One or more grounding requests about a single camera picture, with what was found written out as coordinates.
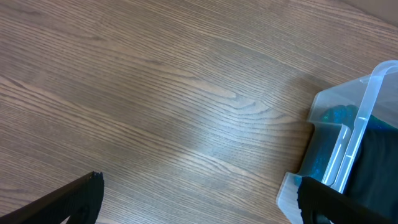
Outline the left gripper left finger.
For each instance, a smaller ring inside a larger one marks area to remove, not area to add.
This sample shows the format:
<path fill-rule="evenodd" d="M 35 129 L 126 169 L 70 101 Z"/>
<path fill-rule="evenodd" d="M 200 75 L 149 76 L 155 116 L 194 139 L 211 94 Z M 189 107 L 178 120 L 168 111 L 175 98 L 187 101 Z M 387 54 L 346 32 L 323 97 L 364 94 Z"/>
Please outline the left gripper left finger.
<path fill-rule="evenodd" d="M 104 197 L 101 172 L 90 172 L 73 182 L 1 217 L 8 224 L 94 224 Z"/>

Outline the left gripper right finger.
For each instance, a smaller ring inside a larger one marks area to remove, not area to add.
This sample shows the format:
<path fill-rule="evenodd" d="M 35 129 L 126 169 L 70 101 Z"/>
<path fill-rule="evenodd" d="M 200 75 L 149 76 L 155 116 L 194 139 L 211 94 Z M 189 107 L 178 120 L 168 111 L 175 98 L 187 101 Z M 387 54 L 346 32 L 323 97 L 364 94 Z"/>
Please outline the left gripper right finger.
<path fill-rule="evenodd" d="M 303 177 L 297 195 L 304 223 L 397 223 L 397 178 L 356 175 L 341 194 Z"/>

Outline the black cloth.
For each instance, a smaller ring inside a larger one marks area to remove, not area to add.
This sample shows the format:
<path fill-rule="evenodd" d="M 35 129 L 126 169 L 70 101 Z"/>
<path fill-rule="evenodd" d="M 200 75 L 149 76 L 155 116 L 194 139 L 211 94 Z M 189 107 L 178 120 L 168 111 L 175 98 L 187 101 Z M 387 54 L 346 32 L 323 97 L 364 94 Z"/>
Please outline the black cloth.
<path fill-rule="evenodd" d="M 397 223 L 396 129 L 369 129 L 365 132 L 345 195 Z"/>

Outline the blue green sequin cloth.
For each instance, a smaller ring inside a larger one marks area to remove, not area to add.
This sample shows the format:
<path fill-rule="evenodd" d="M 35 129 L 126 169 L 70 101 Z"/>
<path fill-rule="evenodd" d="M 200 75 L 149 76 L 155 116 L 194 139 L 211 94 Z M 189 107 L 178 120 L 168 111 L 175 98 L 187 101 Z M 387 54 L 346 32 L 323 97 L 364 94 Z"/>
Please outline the blue green sequin cloth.
<path fill-rule="evenodd" d="M 298 176 L 311 177 L 337 191 L 345 188 L 338 175 L 345 176 L 345 187 L 348 183 L 349 175 L 354 166 L 356 156 L 351 161 L 351 167 L 342 167 L 343 156 L 351 137 L 354 120 L 358 108 L 354 105 L 338 105 L 324 111 L 315 124 L 315 132 L 307 149 L 307 153 L 302 162 Z M 365 132 L 369 129 L 396 129 L 388 123 L 370 116 Z M 362 138 L 355 138 L 355 142 L 361 144 Z"/>

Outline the clear plastic storage bin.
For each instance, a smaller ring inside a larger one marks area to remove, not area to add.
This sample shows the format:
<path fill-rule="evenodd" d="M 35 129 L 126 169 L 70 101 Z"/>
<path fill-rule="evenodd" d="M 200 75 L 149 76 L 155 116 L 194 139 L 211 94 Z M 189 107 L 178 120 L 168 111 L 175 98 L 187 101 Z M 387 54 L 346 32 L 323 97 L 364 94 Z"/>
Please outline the clear plastic storage bin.
<path fill-rule="evenodd" d="M 297 191 L 312 177 L 344 192 L 366 129 L 381 122 L 397 127 L 397 61 L 380 63 L 369 75 L 319 92 L 308 122 L 315 127 L 298 173 L 286 173 L 277 205 L 291 223 L 302 223 Z"/>

